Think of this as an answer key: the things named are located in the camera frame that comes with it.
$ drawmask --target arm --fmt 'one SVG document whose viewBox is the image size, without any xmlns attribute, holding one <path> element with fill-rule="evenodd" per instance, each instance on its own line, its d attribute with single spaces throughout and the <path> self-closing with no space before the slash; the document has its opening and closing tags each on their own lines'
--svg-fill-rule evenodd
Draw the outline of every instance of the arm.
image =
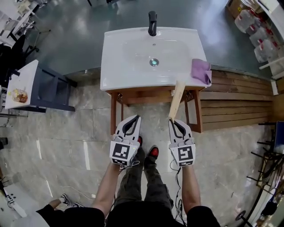
<svg viewBox="0 0 284 227">
<path fill-rule="evenodd" d="M 186 214 L 191 208 L 201 206 L 199 185 L 191 165 L 182 167 L 181 196 Z"/>
<path fill-rule="evenodd" d="M 114 200 L 119 168 L 120 165 L 117 164 L 110 163 L 108 165 L 105 176 L 99 185 L 95 201 L 92 205 L 93 208 L 101 210 L 105 217 L 110 212 L 112 202 Z"/>
</svg>

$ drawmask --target sneaker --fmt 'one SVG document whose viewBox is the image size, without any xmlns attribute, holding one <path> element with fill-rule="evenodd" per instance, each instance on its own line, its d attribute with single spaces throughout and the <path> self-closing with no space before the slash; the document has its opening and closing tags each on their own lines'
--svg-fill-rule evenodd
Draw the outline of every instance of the sneaker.
<svg viewBox="0 0 284 227">
<path fill-rule="evenodd" d="M 65 201 L 63 202 L 65 205 L 67 206 L 70 206 L 71 205 L 71 202 L 70 200 L 68 199 L 67 195 L 66 194 L 62 194 L 61 195 L 61 198 L 63 198 Z"/>
<path fill-rule="evenodd" d="M 138 137 L 138 142 L 140 143 L 140 147 L 142 147 L 142 143 L 143 143 L 142 136 L 139 136 L 139 137 Z"/>
<path fill-rule="evenodd" d="M 79 203 L 73 203 L 72 207 L 84 207 L 83 205 L 79 204 Z"/>
<path fill-rule="evenodd" d="M 148 156 L 152 156 L 154 159 L 157 159 L 159 156 L 159 148 L 156 145 L 153 145 L 148 153 Z"/>
</svg>

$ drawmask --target chair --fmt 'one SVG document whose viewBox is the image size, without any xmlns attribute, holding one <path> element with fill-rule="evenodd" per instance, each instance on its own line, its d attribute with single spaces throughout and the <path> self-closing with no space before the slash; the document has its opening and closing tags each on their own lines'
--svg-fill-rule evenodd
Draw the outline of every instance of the chair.
<svg viewBox="0 0 284 227">
<path fill-rule="evenodd" d="M 29 46 L 24 52 L 23 47 L 26 36 L 22 35 L 12 48 L 0 45 L 0 85 L 8 87 L 9 78 L 25 66 L 26 58 L 33 52 L 39 51 L 37 47 Z"/>
</svg>

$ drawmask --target faucet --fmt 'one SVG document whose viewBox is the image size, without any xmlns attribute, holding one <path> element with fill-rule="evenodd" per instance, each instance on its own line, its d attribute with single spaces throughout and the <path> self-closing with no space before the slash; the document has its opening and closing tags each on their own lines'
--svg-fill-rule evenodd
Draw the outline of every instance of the faucet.
<svg viewBox="0 0 284 227">
<path fill-rule="evenodd" d="M 148 33 L 150 36 L 157 35 L 157 14 L 155 11 L 149 12 L 149 30 Z"/>
</svg>

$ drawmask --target white sink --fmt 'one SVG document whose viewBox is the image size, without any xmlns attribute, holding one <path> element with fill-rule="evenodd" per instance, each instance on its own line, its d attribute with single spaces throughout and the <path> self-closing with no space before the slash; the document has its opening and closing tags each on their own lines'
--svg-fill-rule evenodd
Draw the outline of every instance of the white sink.
<svg viewBox="0 0 284 227">
<path fill-rule="evenodd" d="M 187 86 L 204 83 L 191 77 L 192 59 L 206 61 L 197 30 L 158 27 L 131 28 L 105 33 L 101 90 L 143 86 L 174 86 L 184 78 Z"/>
</svg>

